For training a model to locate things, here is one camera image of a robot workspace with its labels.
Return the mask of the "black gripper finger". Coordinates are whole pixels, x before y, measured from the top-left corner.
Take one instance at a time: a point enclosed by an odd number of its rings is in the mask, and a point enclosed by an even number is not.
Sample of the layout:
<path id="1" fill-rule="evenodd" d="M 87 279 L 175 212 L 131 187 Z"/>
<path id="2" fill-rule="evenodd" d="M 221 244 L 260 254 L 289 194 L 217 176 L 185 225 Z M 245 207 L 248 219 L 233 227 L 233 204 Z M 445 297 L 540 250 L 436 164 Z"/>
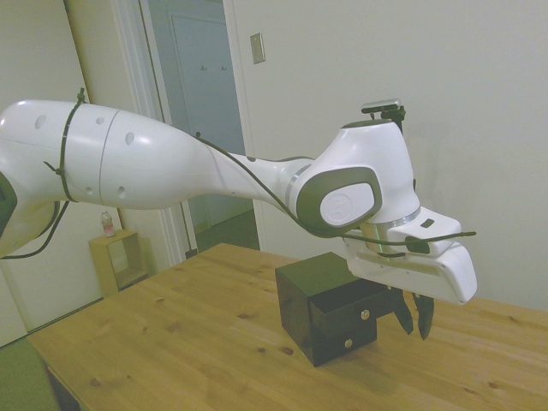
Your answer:
<path id="1" fill-rule="evenodd" d="M 432 320 L 434 314 L 434 300 L 426 295 L 413 294 L 414 303 L 418 310 L 418 326 L 420 336 L 423 340 L 426 340 L 430 334 L 432 328 Z"/>
<path id="2" fill-rule="evenodd" d="M 414 322 L 412 314 L 404 299 L 403 291 L 395 288 L 389 289 L 389 299 L 392 312 L 396 315 L 399 324 L 408 335 L 411 334 L 414 330 Z"/>

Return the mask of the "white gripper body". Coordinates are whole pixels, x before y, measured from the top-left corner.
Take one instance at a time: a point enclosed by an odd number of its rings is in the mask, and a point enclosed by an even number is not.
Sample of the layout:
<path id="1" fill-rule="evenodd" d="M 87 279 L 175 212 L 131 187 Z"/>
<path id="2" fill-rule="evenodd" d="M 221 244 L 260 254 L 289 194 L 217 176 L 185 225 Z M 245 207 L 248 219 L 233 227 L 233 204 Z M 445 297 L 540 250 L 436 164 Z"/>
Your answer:
<path id="1" fill-rule="evenodd" d="M 427 238 L 461 231 L 458 221 L 421 207 L 399 220 L 361 225 L 361 235 L 393 244 L 346 239 L 347 262 L 357 277 L 433 299 L 464 304 L 477 290 L 472 259 L 456 239 Z"/>

